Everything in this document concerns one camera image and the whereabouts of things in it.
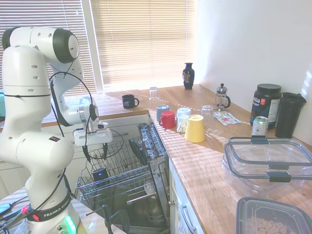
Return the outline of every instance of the soda can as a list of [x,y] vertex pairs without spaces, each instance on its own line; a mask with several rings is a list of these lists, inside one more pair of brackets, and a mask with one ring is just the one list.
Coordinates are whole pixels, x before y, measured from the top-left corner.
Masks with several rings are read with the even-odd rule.
[[269,119],[263,116],[257,116],[253,121],[252,136],[266,136],[269,126]]

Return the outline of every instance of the window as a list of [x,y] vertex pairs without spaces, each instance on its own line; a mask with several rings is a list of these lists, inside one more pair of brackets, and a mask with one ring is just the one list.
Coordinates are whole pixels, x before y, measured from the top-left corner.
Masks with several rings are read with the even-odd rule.
[[195,0],[91,0],[105,90],[182,85]]
[[[84,70],[83,81],[91,92],[96,92],[96,83],[89,44],[86,34],[83,11],[80,0],[1,0],[0,1],[0,36],[12,27],[57,27],[72,31],[80,45],[80,60]],[[2,54],[0,39],[0,88],[2,88]],[[49,76],[53,74],[48,66]],[[66,95],[85,94],[82,84],[70,90]]]

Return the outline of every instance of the red mug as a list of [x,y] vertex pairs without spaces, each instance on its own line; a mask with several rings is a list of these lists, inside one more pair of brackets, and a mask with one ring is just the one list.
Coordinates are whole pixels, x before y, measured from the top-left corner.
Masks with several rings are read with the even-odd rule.
[[175,113],[173,111],[164,111],[161,113],[159,125],[165,129],[174,128],[176,126]]

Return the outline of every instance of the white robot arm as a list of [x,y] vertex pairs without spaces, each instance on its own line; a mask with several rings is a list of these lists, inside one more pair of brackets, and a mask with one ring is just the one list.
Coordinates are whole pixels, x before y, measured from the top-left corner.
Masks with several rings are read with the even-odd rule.
[[[55,72],[68,71],[82,80],[77,38],[63,29],[13,28],[4,32],[2,45],[6,119],[0,134],[0,159],[30,171],[31,177],[25,184],[29,210],[38,208],[31,215],[28,213],[24,226],[16,233],[74,234],[79,215],[70,202],[64,179],[60,180],[73,158],[74,147],[63,137],[41,132],[41,123],[51,111],[46,64],[51,64]],[[96,106],[90,106],[86,99],[76,107],[66,105],[64,92],[79,83],[75,77],[64,74],[53,80],[51,91],[58,118],[65,126],[86,123],[89,117],[91,123],[98,121]],[[85,126],[88,143],[111,141],[110,131],[100,128],[90,132]],[[86,132],[82,131],[78,137],[80,145],[85,143]]]
[[[83,80],[83,69],[78,57],[79,44],[70,31],[59,28],[25,27],[7,30],[3,39],[4,46],[35,45],[42,52],[45,61],[51,64],[54,73],[66,72]],[[87,145],[112,141],[112,134],[106,129],[107,123],[98,119],[98,108],[90,97],[80,99],[79,105],[68,106],[64,93],[80,84],[74,76],[60,73],[51,81],[51,93],[61,125],[68,127],[83,123],[84,129],[75,131],[75,144]]]

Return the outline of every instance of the vase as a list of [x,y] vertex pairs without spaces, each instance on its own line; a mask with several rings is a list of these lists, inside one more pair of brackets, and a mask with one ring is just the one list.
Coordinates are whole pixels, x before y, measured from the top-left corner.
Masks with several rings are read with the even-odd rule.
[[195,71],[192,64],[191,62],[185,63],[185,69],[183,70],[183,84],[186,90],[191,90],[194,84]]

